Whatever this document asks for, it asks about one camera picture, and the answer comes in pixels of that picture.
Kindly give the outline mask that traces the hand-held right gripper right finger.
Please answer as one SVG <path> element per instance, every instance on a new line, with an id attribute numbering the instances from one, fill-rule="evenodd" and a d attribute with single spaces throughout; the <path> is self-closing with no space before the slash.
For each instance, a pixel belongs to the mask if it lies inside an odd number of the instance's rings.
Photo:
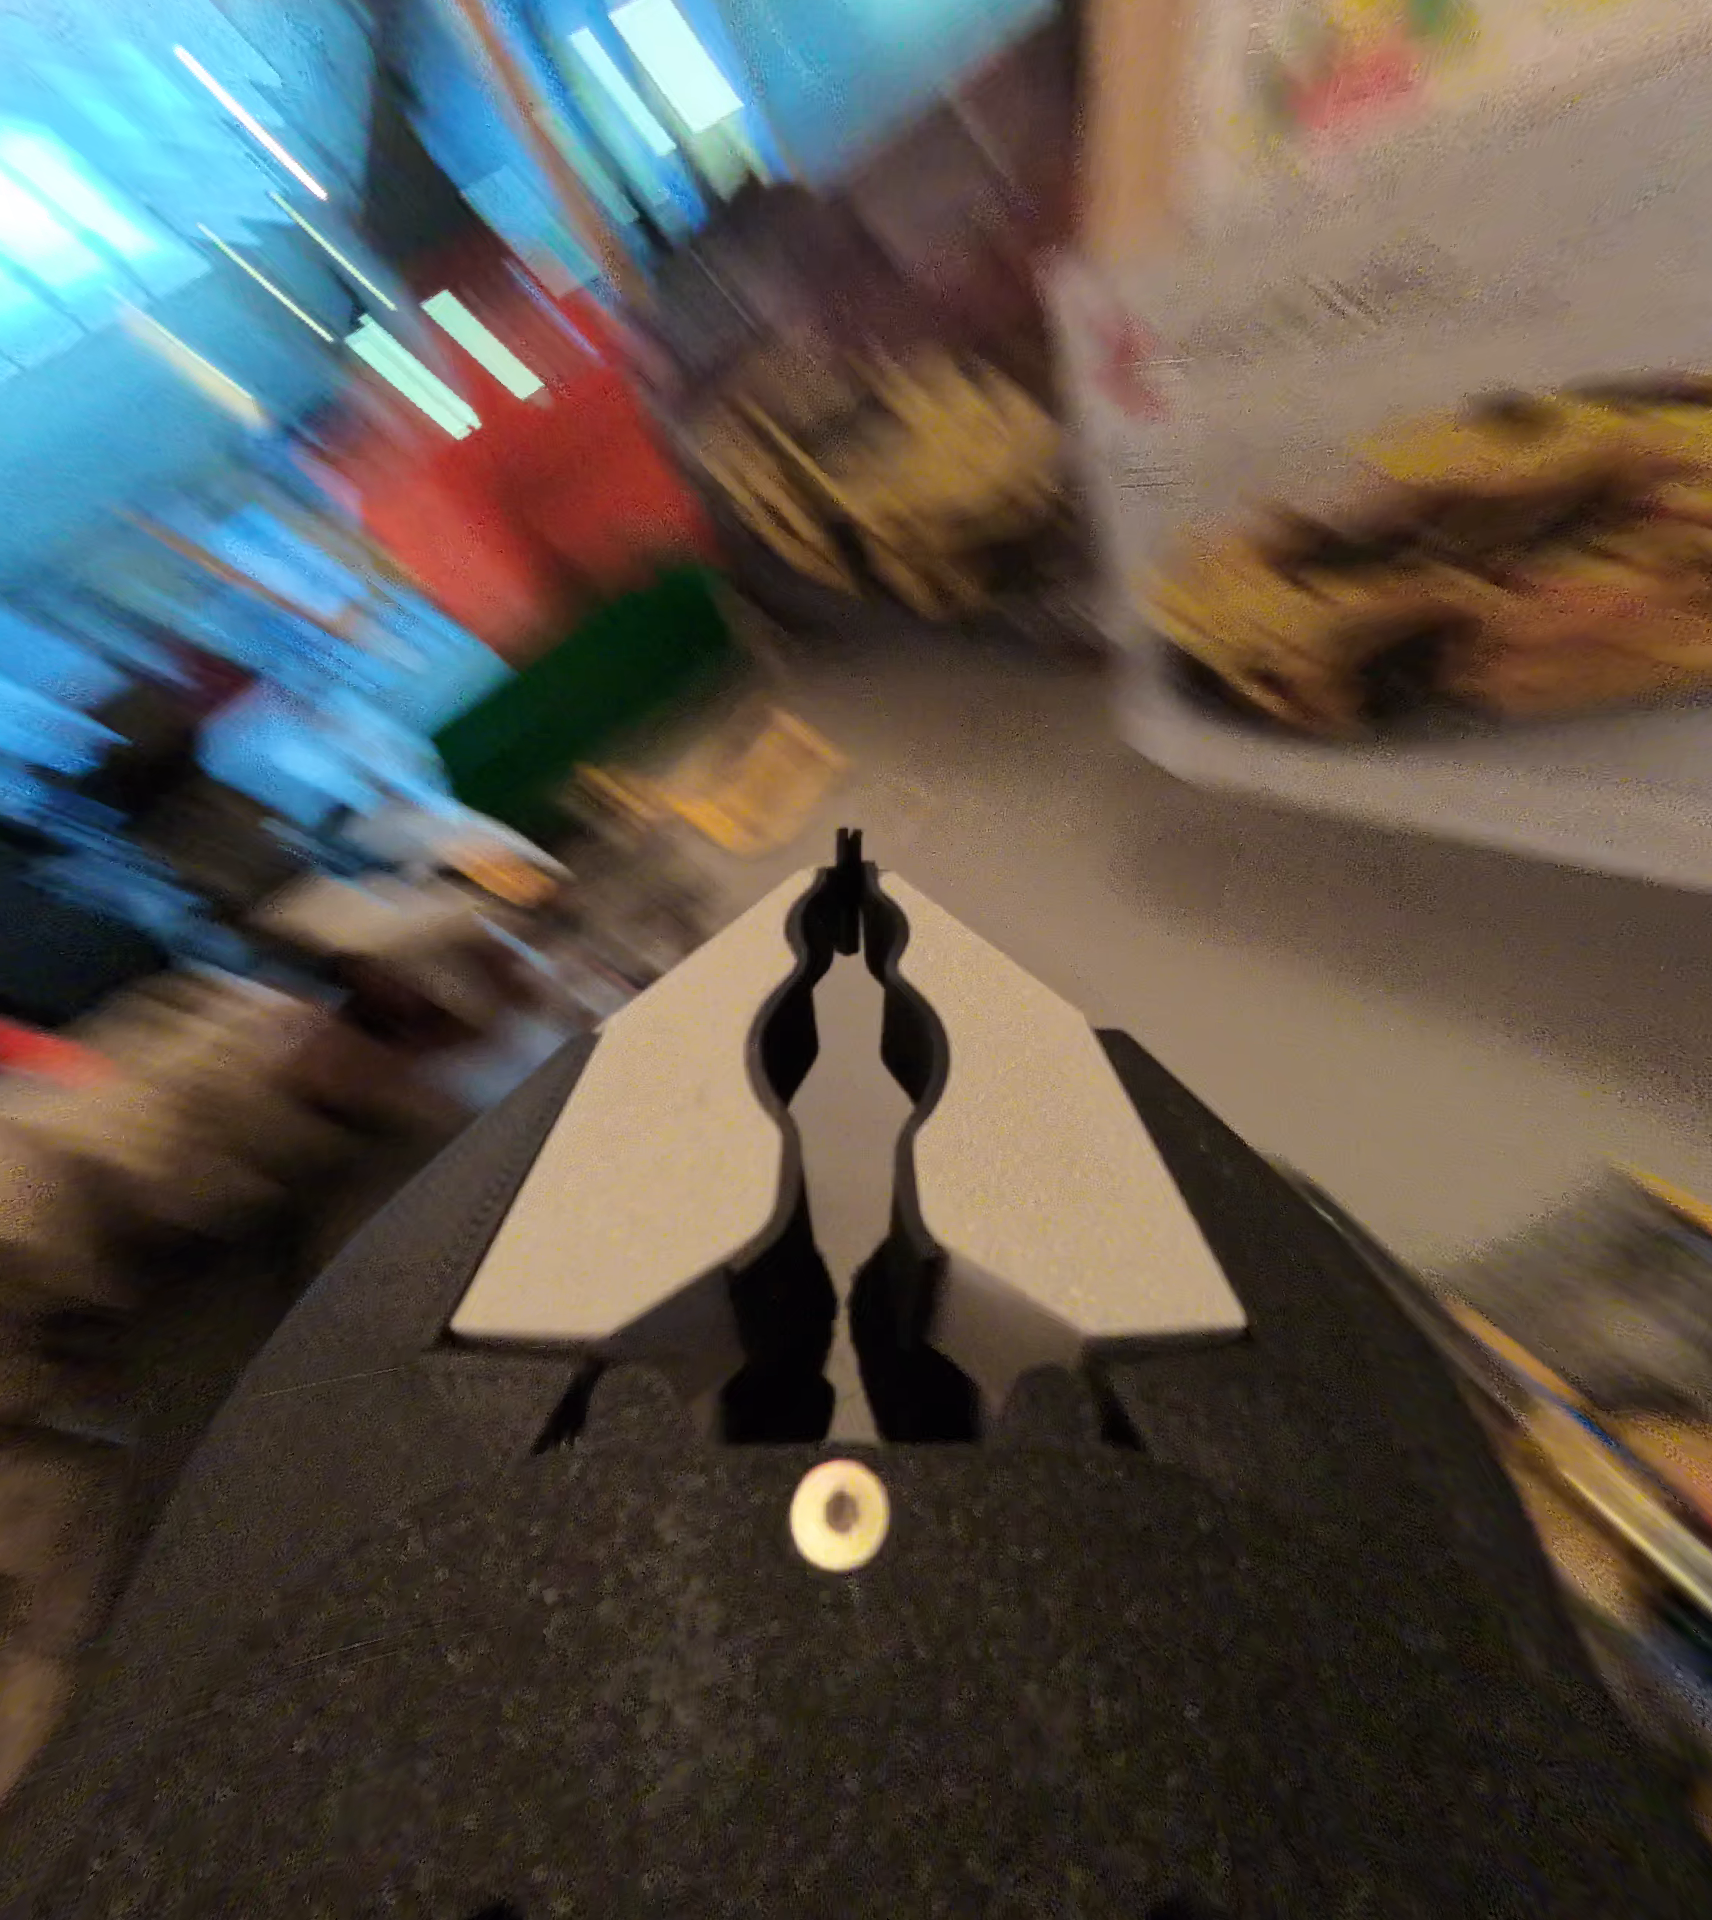
<path id="1" fill-rule="evenodd" d="M 995 1419 L 1041 1371 L 1239 1343 L 1248 1312 L 1084 1012 L 901 876 L 864 874 L 910 1112 L 878 1308 Z"/>

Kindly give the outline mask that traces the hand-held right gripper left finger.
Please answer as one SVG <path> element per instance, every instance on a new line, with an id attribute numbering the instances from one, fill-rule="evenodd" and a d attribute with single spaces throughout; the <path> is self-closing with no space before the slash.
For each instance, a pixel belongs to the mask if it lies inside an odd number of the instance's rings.
<path id="1" fill-rule="evenodd" d="M 836 874 L 802 871 L 603 1021 L 447 1336 L 649 1367 L 718 1428 L 828 1428 L 793 1103 L 837 958 Z"/>

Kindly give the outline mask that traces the yellow toy car body section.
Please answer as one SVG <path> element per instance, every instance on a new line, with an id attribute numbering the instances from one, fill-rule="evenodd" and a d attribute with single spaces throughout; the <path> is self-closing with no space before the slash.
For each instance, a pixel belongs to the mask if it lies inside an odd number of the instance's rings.
<path id="1" fill-rule="evenodd" d="M 694 834 L 734 859 L 786 849 L 839 788 L 849 757 L 783 706 L 701 736 L 664 768 L 579 765 L 566 800 L 631 837 Z"/>

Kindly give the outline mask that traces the green plastic bin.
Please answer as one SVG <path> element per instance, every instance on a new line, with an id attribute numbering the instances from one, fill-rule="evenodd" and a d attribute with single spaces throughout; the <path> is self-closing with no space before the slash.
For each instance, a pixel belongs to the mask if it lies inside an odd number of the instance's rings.
<path id="1" fill-rule="evenodd" d="M 555 828 L 579 770 L 710 706 L 745 660 L 720 575 L 668 566 L 582 612 L 447 720 L 435 757 L 459 804 L 535 841 Z"/>

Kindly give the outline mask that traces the person's beige jacket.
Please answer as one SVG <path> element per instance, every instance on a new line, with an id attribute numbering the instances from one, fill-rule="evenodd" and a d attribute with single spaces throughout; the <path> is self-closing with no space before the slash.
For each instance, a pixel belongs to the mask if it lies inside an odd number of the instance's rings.
<path id="1" fill-rule="evenodd" d="M 160 973 L 0 1069 L 0 1809 L 126 1569 L 156 1325 L 210 1266 L 454 1108 L 433 1062 L 520 1000 L 481 944 L 339 954 L 318 990 Z"/>

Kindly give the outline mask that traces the pile of yellow black bricks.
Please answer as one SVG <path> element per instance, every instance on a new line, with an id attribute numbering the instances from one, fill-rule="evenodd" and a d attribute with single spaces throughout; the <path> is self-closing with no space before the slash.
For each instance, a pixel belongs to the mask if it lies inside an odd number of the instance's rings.
<path id="1" fill-rule="evenodd" d="M 1588 1651 L 1712 1840 L 1712 1209 L 1611 1170 L 1428 1284 Z"/>

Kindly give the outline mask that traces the toy car instruction booklet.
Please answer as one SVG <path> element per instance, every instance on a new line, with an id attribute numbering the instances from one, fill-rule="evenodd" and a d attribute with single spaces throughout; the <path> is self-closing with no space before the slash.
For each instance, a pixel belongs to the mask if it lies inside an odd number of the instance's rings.
<path id="1" fill-rule="evenodd" d="M 1270 503 L 1146 558 L 1120 306 L 1059 276 L 1061 370 L 1101 508 L 1115 725 L 1188 786 L 1712 897 L 1712 370 L 1492 392 L 1418 422 L 1312 512 Z"/>

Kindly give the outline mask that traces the toy car set box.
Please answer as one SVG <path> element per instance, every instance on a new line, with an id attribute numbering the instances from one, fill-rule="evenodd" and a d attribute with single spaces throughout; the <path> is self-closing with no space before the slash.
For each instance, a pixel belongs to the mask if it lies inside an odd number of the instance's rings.
<path id="1" fill-rule="evenodd" d="M 808 290 L 674 359 L 675 443 L 729 558 L 923 627 L 1073 620 L 1091 532 L 1035 295 Z"/>

